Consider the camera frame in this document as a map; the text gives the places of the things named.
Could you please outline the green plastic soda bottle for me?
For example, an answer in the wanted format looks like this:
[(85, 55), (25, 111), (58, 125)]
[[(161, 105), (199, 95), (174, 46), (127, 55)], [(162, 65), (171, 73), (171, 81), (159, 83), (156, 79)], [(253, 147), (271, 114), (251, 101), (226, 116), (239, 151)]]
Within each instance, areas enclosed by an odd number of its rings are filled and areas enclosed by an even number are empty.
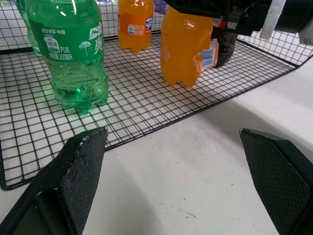
[(15, 0), (15, 4), (16, 4), (16, 7), (17, 7), (25, 25), (26, 25), (27, 38), (28, 38), (34, 52), (38, 56), (41, 56), (42, 54), (41, 54), (40, 49), (38, 47), (37, 41), (35, 40), (35, 37), (33, 35), (32, 28), (31, 28), (31, 25), (29, 23), (29, 19), (28, 19), (27, 13), (26, 13), (25, 0)]

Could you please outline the green Sprite soda bottle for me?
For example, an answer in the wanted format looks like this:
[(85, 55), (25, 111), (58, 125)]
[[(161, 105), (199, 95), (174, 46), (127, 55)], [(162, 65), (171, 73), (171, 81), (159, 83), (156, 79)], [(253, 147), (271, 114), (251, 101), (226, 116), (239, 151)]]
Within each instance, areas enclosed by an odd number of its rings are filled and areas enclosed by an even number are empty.
[(96, 1), (27, 0), (26, 12), (58, 103), (83, 114), (105, 103), (109, 85)]

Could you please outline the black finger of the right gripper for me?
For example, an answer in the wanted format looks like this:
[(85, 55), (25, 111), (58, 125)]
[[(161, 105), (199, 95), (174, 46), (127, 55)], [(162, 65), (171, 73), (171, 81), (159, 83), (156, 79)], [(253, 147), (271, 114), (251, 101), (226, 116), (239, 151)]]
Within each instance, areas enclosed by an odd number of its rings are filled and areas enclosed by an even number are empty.
[(170, 7), (180, 13), (211, 18), (223, 15), (223, 7), (218, 0), (164, 0)]

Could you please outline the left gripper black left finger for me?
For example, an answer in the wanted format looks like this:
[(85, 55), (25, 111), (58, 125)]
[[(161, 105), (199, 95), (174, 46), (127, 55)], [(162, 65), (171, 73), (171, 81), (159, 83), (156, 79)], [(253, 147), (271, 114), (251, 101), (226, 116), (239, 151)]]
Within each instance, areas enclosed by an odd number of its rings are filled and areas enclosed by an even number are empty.
[(0, 235), (82, 235), (107, 137), (107, 127), (100, 127), (68, 139), (0, 223)]

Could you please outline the orange Fanta soda bottle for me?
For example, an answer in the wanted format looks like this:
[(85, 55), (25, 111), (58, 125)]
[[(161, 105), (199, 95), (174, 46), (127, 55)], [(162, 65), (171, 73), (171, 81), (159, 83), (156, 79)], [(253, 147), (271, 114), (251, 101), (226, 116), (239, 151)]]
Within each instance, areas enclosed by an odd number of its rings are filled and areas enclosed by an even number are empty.
[(117, 35), (122, 49), (138, 53), (150, 46), (154, 9), (153, 0), (118, 0)]
[(212, 39), (212, 18), (180, 13), (168, 7), (161, 27), (160, 66), (167, 84), (195, 85), (216, 66), (219, 43)]

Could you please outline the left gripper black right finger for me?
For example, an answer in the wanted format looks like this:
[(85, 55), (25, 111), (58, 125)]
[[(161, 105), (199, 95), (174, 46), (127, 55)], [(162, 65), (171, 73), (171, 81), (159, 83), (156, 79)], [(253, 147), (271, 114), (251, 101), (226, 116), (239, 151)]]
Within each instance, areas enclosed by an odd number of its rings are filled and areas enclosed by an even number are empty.
[(289, 140), (239, 131), (254, 187), (279, 235), (313, 235), (313, 163)]

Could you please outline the dark cola soda bottle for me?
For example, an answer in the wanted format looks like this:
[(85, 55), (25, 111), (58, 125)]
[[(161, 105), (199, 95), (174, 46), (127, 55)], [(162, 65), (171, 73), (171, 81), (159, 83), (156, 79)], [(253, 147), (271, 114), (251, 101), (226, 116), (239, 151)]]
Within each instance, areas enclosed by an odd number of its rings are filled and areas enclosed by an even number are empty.
[(227, 63), (235, 50), (235, 43), (238, 34), (234, 34), (219, 28), (221, 20), (212, 18), (213, 30), (211, 39), (217, 39), (219, 43), (218, 57), (215, 68), (219, 68)]

